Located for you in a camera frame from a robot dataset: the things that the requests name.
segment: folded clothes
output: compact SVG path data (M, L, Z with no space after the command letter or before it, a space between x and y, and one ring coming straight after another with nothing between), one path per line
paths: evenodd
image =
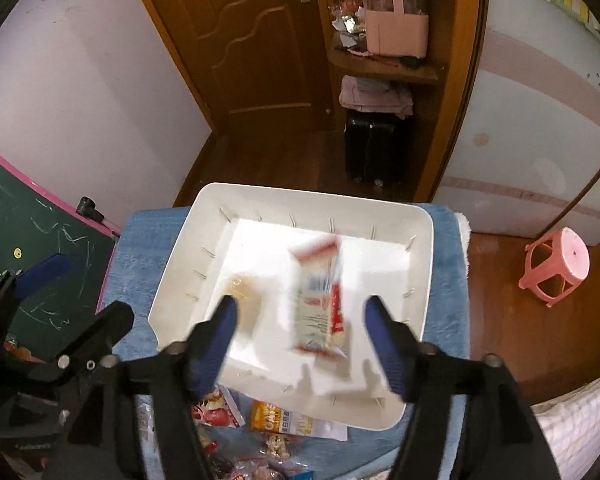
M404 83L346 75L342 78L340 104L359 112L382 112L401 118L413 115L413 98Z

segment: wooden shelf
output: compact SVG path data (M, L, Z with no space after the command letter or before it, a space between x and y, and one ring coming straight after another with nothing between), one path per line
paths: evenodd
M407 68L391 57L383 57L382 61L378 61L369 57L355 56L342 50L338 33L333 35L333 41L331 41L327 54L329 62L348 75L430 85L438 82L438 74L430 65Z

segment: pink bag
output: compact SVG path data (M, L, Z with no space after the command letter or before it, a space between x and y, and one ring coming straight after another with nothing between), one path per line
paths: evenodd
M427 55L429 17L405 14L403 0L394 0L394 10L365 10L366 49L382 56Z

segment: snack package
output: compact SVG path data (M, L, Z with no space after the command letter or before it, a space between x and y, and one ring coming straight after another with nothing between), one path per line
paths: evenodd
M347 425L327 422L279 408L268 402L254 401L251 407L251 429L302 436L347 440Z
M339 253L337 237L294 253L300 263L294 347L329 359L345 356Z
M286 462L291 458L287 437L278 433L264 433L264 443L261 451L267 456L280 460L280 462Z
M285 480L282 473L270 468L266 460L242 460L235 464L228 480Z
M191 407L194 420L208 426L228 426L240 428L244 426L244 417L238 410L234 398L224 386L216 386L199 404Z

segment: white tray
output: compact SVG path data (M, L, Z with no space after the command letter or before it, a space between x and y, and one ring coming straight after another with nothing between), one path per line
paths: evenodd
M290 349L294 278L290 249L342 236L342 312L348 361ZM171 252L149 324L158 348L183 340L208 319L226 281L253 277L262 307L253 339L237 334L219 383L323 420L385 430L404 411L388 389L363 322L382 297L422 338L429 299L433 223L413 205L289 189L209 184L198 194Z

